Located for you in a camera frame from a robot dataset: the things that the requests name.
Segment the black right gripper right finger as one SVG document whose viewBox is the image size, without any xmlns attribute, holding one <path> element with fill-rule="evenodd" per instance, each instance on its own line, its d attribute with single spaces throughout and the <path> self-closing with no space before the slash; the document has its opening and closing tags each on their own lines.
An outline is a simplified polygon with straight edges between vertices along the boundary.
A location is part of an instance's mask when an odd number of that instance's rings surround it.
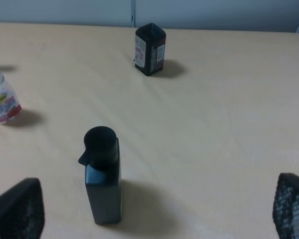
<svg viewBox="0 0 299 239">
<path fill-rule="evenodd" d="M 299 239 L 299 176 L 279 175 L 272 216 L 279 238 Z"/>
</svg>

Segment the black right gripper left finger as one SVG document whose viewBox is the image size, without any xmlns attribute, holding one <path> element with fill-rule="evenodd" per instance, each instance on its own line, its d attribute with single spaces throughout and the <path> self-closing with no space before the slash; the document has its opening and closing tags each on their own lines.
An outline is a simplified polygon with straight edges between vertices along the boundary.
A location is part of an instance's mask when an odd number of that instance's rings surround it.
<svg viewBox="0 0 299 239">
<path fill-rule="evenodd" d="M 39 239 L 44 203 L 38 178 L 25 178 L 0 195 L 0 239 Z"/>
</svg>

